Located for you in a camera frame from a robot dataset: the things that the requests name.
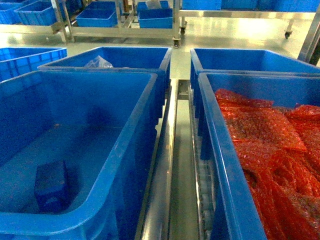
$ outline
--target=metal leg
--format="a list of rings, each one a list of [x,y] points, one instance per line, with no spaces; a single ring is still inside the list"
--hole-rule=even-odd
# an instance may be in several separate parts
[[[302,45],[298,59],[309,63],[320,39],[320,6],[316,10],[310,29]]]
[[[62,1],[62,7],[63,7],[64,15],[66,17],[66,22],[67,22],[67,26],[68,26],[69,33],[70,33],[71,42],[74,43],[75,38],[74,38],[74,35],[72,34],[71,22],[70,22],[69,13],[68,13],[68,9],[67,9],[65,0]]]
[[[180,27],[180,34],[181,35],[185,35],[185,32],[186,32],[186,27],[187,27],[187,22],[185,20],[185,17],[181,17],[181,27]]]
[[[64,24],[64,19],[62,18],[61,9],[58,0],[51,0],[52,7],[54,9],[56,21],[60,24],[61,40],[63,43],[68,43],[67,31]]]
[[[180,18],[179,18],[179,10],[180,10],[180,0],[175,0],[174,6],[173,6],[173,26],[172,26],[172,31],[173,31],[173,46],[174,48],[179,48],[180,47],[180,33],[179,33],[179,28],[180,28]]]
[[[288,39],[291,36],[291,34],[292,34],[292,25],[294,24],[294,22],[295,22],[294,19],[290,19],[289,25],[286,28],[286,31],[285,31],[285,34],[284,34],[285,39]]]

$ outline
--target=metal bar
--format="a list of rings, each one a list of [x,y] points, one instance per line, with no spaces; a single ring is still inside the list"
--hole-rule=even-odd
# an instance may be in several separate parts
[[[172,18],[172,35],[173,40],[180,40],[179,28],[180,28],[180,18],[179,18],[179,10],[180,10],[180,0],[173,1],[173,18]]]
[[[135,12],[132,11],[129,14],[129,16],[126,18],[126,20],[124,21],[122,27],[126,28],[126,29],[129,28],[131,26],[132,22],[134,21],[134,19],[135,19]]]
[[[197,140],[196,140],[196,123],[194,119],[194,111],[193,111],[193,90],[191,87],[188,87],[188,100],[189,100],[189,116],[190,116],[190,129],[191,129],[191,139],[192,139],[192,160],[194,165],[194,180],[195,180],[195,191],[196,191],[196,207],[197,207],[197,223],[198,223],[198,238],[199,240],[204,240],[205,235],[202,231],[203,223],[202,223],[202,213],[201,213],[201,194],[199,189],[199,173],[198,173],[198,147],[197,147]]]
[[[309,63],[313,53],[315,52],[319,39],[320,39],[320,6],[316,10],[315,16],[311,23],[310,29],[305,37],[298,59],[306,63]]]
[[[72,35],[71,21],[70,21],[68,9],[67,9],[67,6],[66,6],[66,0],[62,0],[62,8],[63,8],[63,11],[64,11],[64,15],[66,17],[66,24],[67,24],[67,27],[69,29],[71,41],[74,43],[75,42],[75,38]]]
[[[294,22],[295,22],[294,19],[290,19],[289,25],[288,25],[288,27],[286,28],[286,32],[287,32],[287,33],[291,33],[291,32],[292,32],[292,25],[294,24]]]
[[[143,220],[142,240],[167,240],[169,237],[172,161],[176,134],[178,88],[179,80],[172,79]]]
[[[0,24],[0,33],[52,35],[57,33],[57,31],[59,31],[60,28],[61,25],[58,22],[51,26]]]
[[[115,37],[115,38],[156,38],[171,39],[171,29],[159,28],[124,28],[124,27],[72,27],[74,36]]]
[[[60,26],[60,31],[61,31],[61,40],[63,43],[67,43],[68,42],[68,36],[67,36],[67,31],[65,28],[65,24],[64,24],[64,19],[62,17],[61,14],[61,9],[59,6],[59,2],[58,0],[51,0],[51,4],[55,13],[55,18],[56,21],[58,22],[59,26]]]
[[[294,19],[294,20],[312,20],[314,12],[276,12],[276,11],[197,11],[180,10],[180,17],[195,18],[238,18],[238,19]]]

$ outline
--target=plastic wrap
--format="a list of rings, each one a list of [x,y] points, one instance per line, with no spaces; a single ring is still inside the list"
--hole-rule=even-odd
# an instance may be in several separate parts
[[[95,59],[92,59],[91,61],[89,61],[84,67],[109,69],[109,68],[113,68],[114,66],[110,62],[105,60],[103,57],[98,55]]]

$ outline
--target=metal rail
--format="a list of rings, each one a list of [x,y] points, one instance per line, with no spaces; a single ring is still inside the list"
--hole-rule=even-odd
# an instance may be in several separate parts
[[[314,12],[278,12],[278,11],[180,10],[179,17],[312,20],[315,17],[315,13]]]
[[[178,88],[179,80],[172,79],[142,223],[141,240],[167,240],[169,237]]]

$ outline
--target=storage rack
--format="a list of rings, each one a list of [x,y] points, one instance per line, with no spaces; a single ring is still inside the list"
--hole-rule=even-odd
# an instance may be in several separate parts
[[[62,10],[58,4],[58,0],[51,0],[51,4],[54,9],[55,17],[57,21],[50,26],[41,26],[41,25],[23,25],[23,24],[0,24],[0,33],[8,34],[34,34],[34,35],[55,35],[60,32],[61,40],[63,43],[69,41],[69,37],[66,31],[66,26],[71,29],[71,21],[69,19],[68,10],[66,7],[66,1],[62,1],[63,11],[67,16],[66,21],[63,20]]]
[[[254,10],[181,10],[181,0],[173,1],[172,29],[161,28],[132,28],[132,23],[136,16],[136,3],[132,1],[132,10],[127,12],[126,19],[120,15],[120,6],[117,0],[116,14],[118,19],[117,27],[79,27],[74,21],[67,17],[63,21],[62,10],[68,16],[65,0],[62,1],[63,9],[60,9],[58,0],[51,0],[57,22],[51,26],[34,26],[22,24],[0,24],[0,33],[18,33],[18,34],[35,34],[35,35],[54,35],[61,32],[61,40],[67,43],[75,41],[75,37],[113,37],[113,38],[153,38],[153,39],[172,39],[175,48],[179,48],[181,35],[185,34],[186,17],[189,18],[246,18],[246,19],[283,19],[290,20],[288,28],[285,32],[285,38],[289,38],[292,33],[292,25],[294,20],[315,20],[316,25],[319,23],[320,17],[314,12],[276,12],[276,11],[254,11]]]

